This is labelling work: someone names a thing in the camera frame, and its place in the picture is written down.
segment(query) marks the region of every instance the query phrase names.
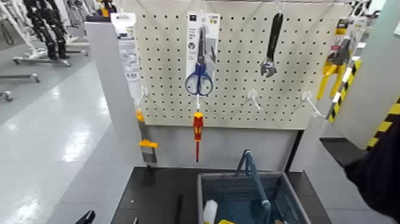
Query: scissors packaging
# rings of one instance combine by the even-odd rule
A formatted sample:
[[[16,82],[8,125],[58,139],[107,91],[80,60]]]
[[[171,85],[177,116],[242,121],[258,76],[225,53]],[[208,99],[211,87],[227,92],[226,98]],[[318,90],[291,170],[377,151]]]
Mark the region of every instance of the scissors packaging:
[[[203,55],[204,72],[209,75],[211,82],[214,81],[220,19],[221,15],[216,13],[187,12],[186,79],[195,72],[199,55]]]

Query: gray basket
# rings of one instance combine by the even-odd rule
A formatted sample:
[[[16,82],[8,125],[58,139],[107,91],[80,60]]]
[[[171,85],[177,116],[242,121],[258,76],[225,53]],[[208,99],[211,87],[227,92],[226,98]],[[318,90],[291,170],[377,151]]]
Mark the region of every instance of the gray basket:
[[[285,173],[259,172],[262,186],[272,205],[271,222],[280,219],[290,224],[310,224]],[[244,173],[201,173],[198,176],[199,224],[203,224],[205,202],[218,203],[215,224],[226,219],[236,224],[262,223],[261,196],[252,176]]]

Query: yellow tool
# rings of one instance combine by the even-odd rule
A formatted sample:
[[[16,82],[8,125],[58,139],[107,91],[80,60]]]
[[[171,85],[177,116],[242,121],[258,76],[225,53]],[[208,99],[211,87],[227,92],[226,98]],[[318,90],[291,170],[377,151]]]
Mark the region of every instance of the yellow tool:
[[[193,127],[194,127],[195,142],[196,142],[196,163],[198,163],[201,132],[203,129],[203,114],[200,111],[195,112],[195,114],[193,115]]]
[[[142,150],[143,161],[146,163],[156,163],[157,158],[154,149],[158,148],[158,143],[149,140],[148,128],[145,124],[145,117],[143,116],[142,110],[136,110],[136,118],[139,125],[140,135],[142,136],[139,146]]]
[[[343,39],[339,49],[337,50],[336,55],[333,57],[333,59],[327,60],[325,62],[325,65],[323,67],[323,77],[320,85],[320,89],[317,94],[317,100],[322,99],[322,96],[324,95],[324,90],[326,87],[326,84],[328,83],[329,76],[331,74],[337,73],[336,81],[335,84],[333,85],[329,97],[333,98],[338,91],[340,87],[340,83],[342,81],[343,75],[346,71],[346,66],[347,62],[350,57],[350,39],[345,38]]]
[[[234,223],[231,222],[231,221],[228,221],[228,220],[226,220],[226,219],[223,219],[223,220],[221,220],[220,222],[218,222],[218,224],[234,224]]]

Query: scissors blade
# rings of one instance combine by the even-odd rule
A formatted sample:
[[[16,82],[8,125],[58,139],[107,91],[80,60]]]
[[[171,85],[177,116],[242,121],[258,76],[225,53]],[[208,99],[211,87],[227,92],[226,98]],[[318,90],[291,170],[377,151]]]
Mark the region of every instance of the scissors blade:
[[[200,27],[200,37],[199,37],[199,49],[197,53],[197,62],[199,64],[204,64],[204,49],[205,49],[205,28]]]

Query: basket handle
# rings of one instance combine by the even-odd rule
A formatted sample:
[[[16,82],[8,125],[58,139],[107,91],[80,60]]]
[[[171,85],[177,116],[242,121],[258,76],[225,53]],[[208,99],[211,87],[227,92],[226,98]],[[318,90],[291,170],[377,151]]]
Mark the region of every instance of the basket handle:
[[[250,176],[249,167],[251,169],[251,175],[255,181],[255,184],[257,185],[258,192],[260,193],[262,199],[261,205],[265,208],[265,211],[267,212],[267,223],[269,223],[271,216],[271,202],[268,200],[267,194],[264,191],[260,176],[258,175],[257,172],[257,167],[255,166],[253,156],[251,155],[250,150],[243,151],[242,158],[240,159],[240,162],[236,168],[235,176],[239,176],[239,173],[242,170],[244,162],[246,162],[245,164],[246,176]]]

